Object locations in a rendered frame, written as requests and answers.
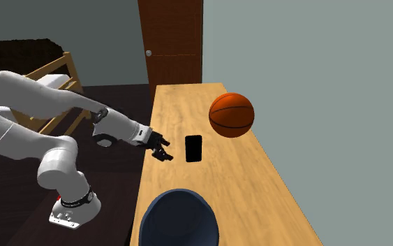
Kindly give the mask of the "light wooden table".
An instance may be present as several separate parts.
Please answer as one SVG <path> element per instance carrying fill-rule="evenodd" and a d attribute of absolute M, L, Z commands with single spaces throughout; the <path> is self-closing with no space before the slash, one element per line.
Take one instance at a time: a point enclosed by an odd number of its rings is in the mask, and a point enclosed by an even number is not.
<path fill-rule="evenodd" d="M 159 85 L 151 127 L 170 143 L 172 161 L 147 152 L 130 246 L 138 246 L 140 222 L 163 192 L 185 188 L 211 206 L 219 246 L 322 246 L 322 243 L 252 132 L 218 135 L 209 123 L 212 102 L 225 93 L 221 83 Z M 202 160 L 186 162 L 185 137 L 202 136 Z"/>

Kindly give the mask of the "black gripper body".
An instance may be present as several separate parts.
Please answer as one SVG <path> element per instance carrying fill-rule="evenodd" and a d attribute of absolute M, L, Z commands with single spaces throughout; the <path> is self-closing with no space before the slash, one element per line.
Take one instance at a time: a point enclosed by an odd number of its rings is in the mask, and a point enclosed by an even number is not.
<path fill-rule="evenodd" d="M 163 136 L 160 133 L 152 131 L 144 146 L 146 149 L 157 151 L 162 148 L 162 139 Z"/>

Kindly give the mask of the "brown wooden door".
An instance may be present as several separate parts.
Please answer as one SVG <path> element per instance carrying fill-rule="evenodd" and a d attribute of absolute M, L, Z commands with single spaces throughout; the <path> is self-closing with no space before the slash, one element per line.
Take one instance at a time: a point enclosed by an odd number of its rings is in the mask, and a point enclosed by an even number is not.
<path fill-rule="evenodd" d="M 203 0 L 138 0 L 151 98 L 158 85 L 202 82 Z"/>

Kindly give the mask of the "orange basketball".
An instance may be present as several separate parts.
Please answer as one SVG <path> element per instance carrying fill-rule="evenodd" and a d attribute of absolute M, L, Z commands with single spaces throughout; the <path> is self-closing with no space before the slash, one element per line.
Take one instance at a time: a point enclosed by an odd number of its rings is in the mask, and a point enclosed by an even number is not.
<path fill-rule="evenodd" d="M 241 94 L 228 92 L 218 96 L 209 108 L 209 123 L 215 132 L 236 138 L 250 130 L 255 119 L 251 102 Z"/>

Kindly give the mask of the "dark blue bowl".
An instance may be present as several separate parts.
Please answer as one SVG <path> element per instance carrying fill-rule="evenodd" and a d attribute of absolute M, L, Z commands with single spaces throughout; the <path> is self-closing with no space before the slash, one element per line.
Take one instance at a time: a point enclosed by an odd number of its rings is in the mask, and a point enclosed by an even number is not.
<path fill-rule="evenodd" d="M 141 222 L 138 246 L 219 246 L 219 229 L 211 206 L 189 189 L 158 195 Z"/>

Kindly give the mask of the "wooden frame chair white cushion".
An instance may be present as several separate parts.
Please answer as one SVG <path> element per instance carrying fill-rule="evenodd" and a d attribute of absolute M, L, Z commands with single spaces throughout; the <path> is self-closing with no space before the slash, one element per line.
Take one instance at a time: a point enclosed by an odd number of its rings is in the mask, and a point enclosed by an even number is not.
<path fill-rule="evenodd" d="M 32 71 L 29 74 L 25 75 L 25 77 L 32 80 L 38 80 L 62 66 L 67 67 L 69 72 L 69 79 L 67 79 L 67 81 L 65 81 L 61 86 L 59 86 L 58 89 L 65 89 L 72 92 L 83 93 L 83 88 L 79 81 L 73 58 L 70 52 L 64 52 L 62 57 L 40 68 L 37 68 L 35 71 Z M 49 135 L 50 133 L 52 133 L 53 130 L 55 130 L 59 125 L 61 125 L 61 121 L 70 112 L 70 110 L 67 110 L 61 115 L 50 118 L 48 120 L 38 120 L 34 117 L 30 117 L 13 109 L 11 109 L 10 111 L 12 112 L 18 124 L 45 135 Z M 71 125 L 67 128 L 64 135 L 71 135 L 83 119 L 88 120 L 90 117 L 91 113 L 89 111 L 82 110 L 71 123 Z"/>

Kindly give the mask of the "black phone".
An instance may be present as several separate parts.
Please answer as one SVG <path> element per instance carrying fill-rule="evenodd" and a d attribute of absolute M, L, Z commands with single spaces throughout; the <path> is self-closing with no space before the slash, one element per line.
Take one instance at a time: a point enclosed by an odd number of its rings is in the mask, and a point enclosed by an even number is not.
<path fill-rule="evenodd" d="M 202 136 L 191 135 L 185 137 L 186 162 L 198 162 L 202 160 Z"/>

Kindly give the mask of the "dark robot stand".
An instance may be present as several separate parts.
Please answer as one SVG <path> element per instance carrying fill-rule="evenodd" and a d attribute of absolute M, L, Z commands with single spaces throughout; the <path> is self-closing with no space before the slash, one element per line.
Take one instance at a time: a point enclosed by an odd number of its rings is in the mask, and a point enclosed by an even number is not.
<path fill-rule="evenodd" d="M 87 173 L 102 206 L 93 220 L 78 229 L 48 222 L 57 199 L 56 191 L 50 191 L 7 246 L 129 246 L 140 176 L 135 172 Z"/>

